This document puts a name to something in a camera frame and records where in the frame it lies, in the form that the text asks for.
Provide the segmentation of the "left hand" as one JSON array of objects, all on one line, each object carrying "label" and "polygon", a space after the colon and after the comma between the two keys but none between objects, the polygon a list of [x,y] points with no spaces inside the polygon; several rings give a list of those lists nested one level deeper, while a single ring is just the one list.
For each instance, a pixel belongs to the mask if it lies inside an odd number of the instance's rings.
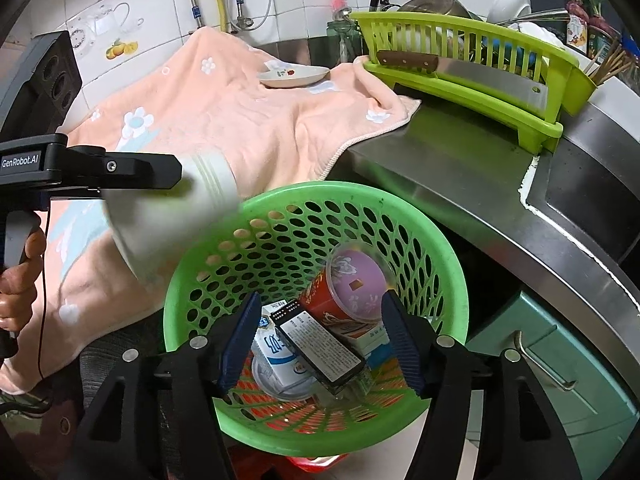
[{"label": "left hand", "polygon": [[36,281],[43,269],[47,242],[42,229],[29,235],[26,260],[1,274],[0,318],[2,330],[19,333],[32,318],[37,298]]}]

